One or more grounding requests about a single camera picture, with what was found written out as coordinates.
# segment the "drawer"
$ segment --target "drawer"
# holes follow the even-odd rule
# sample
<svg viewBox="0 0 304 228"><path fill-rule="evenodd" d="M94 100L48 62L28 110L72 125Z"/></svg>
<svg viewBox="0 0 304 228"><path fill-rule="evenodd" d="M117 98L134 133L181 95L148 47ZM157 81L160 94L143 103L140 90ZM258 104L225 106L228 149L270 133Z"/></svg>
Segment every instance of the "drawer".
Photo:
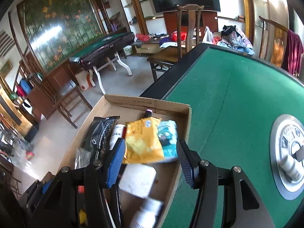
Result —
<svg viewBox="0 0 304 228"><path fill-rule="evenodd" d="M162 50L162 48L159 47L159 44L143 44L141 46L141 48L136 47L136 53L138 53L138 54L141 54L141 53L154 54L161 50Z"/></svg>

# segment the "wooden pillar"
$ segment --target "wooden pillar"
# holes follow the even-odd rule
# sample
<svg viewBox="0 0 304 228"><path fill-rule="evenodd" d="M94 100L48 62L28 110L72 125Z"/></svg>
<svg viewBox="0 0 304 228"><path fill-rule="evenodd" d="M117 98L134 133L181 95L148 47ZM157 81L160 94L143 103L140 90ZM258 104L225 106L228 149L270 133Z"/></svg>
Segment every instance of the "wooden pillar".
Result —
<svg viewBox="0 0 304 228"><path fill-rule="evenodd" d="M138 26L139 26L141 34L148 35L149 34L148 28L146 25L145 18L143 16L143 12L142 12L139 0L131 0L131 2L133 5L133 8L134 8L134 11L135 11L135 15L136 15L136 18L138 21Z"/></svg>
<svg viewBox="0 0 304 228"><path fill-rule="evenodd" d="M102 17L104 19L105 25L107 26L107 29L109 32L112 32L112 27L111 27L111 23L110 23L110 19L109 16L107 14L107 11L105 10L105 6L102 2L102 0L94 0L98 6L98 8L101 11Z"/></svg>
<svg viewBox="0 0 304 228"><path fill-rule="evenodd" d="M16 47L17 47L17 50L21 56L21 59L22 61L24 62L25 66L27 67L28 71L31 72L31 68L29 66L29 63L25 57L25 54L23 54L22 50L21 50L21 47L19 45L19 42L17 40L17 37L16 37L16 33L15 33L15 30L14 30L14 27L13 27L13 22L12 22L12 15L11 15L11 12L8 12L8 16L9 16L9 26L11 28L11 32L12 32L12 35L13 35L13 39L14 39L14 42L16 44Z"/></svg>
<svg viewBox="0 0 304 228"><path fill-rule="evenodd" d="M245 35L253 45L254 29L255 29L253 0L244 0L244 7L245 7L245 28L246 28Z"/></svg>

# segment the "plastic bag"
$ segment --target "plastic bag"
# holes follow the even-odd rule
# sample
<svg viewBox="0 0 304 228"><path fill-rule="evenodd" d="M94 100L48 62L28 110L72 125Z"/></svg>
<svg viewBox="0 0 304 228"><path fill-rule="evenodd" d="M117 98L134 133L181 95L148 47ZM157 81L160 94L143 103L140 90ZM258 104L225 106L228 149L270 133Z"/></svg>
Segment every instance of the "plastic bag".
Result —
<svg viewBox="0 0 304 228"><path fill-rule="evenodd" d="M120 116L94 117L85 142L85 150L91 153L90 163L95 160L104 161L105 155L110 151L113 128L119 119Z"/></svg>
<svg viewBox="0 0 304 228"><path fill-rule="evenodd" d="M181 32L180 36L181 36L181 40L184 41L187 38L187 33ZM170 39L174 42L177 42L177 32L172 33Z"/></svg>
<svg viewBox="0 0 304 228"><path fill-rule="evenodd" d="M74 169L80 169L87 167L90 164L91 153L83 148L79 147L75 153L75 165Z"/></svg>
<svg viewBox="0 0 304 228"><path fill-rule="evenodd" d="M146 42L146 41L150 40L149 36L143 35L143 34L140 34L140 33L136 33L135 37L137 37L142 42Z"/></svg>
<svg viewBox="0 0 304 228"><path fill-rule="evenodd" d="M207 27L207 26L205 28L205 35L203 38L203 43L211 44L211 45L213 44L213 34L210 31L209 27Z"/></svg>
<svg viewBox="0 0 304 228"><path fill-rule="evenodd" d="M123 164L146 164L165 158L157 137L157 126L160 121L159 118L148 117L127 123L127 150Z"/></svg>

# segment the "red cloth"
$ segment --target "red cloth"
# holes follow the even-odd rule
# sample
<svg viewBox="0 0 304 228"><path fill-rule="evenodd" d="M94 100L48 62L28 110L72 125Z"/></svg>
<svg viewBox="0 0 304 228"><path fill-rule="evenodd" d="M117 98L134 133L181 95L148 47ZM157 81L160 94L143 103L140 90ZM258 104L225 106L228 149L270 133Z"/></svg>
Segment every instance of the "red cloth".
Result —
<svg viewBox="0 0 304 228"><path fill-rule="evenodd" d="M303 44L300 36L288 30L287 44L282 68L290 74L297 72L300 74L302 54L304 53Z"/></svg>
<svg viewBox="0 0 304 228"><path fill-rule="evenodd" d="M23 88L20 85L16 85L17 91L16 94L20 97L26 97L26 92L23 90Z"/></svg>

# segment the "red plastic bag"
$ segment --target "red plastic bag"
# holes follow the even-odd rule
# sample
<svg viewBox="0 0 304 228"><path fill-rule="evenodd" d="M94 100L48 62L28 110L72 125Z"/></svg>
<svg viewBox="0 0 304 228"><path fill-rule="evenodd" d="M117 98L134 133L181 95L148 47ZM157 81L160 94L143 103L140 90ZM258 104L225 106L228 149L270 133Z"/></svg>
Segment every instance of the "red plastic bag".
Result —
<svg viewBox="0 0 304 228"><path fill-rule="evenodd" d="M140 33L136 33L135 37L137 37L142 42L146 42L146 41L148 41L150 39L149 36L143 35L143 34L140 34Z"/></svg>
<svg viewBox="0 0 304 228"><path fill-rule="evenodd" d="M187 37L187 33L181 32L181 40L182 41L186 40L186 37ZM174 42L177 42L177 32L172 33L170 39Z"/></svg>

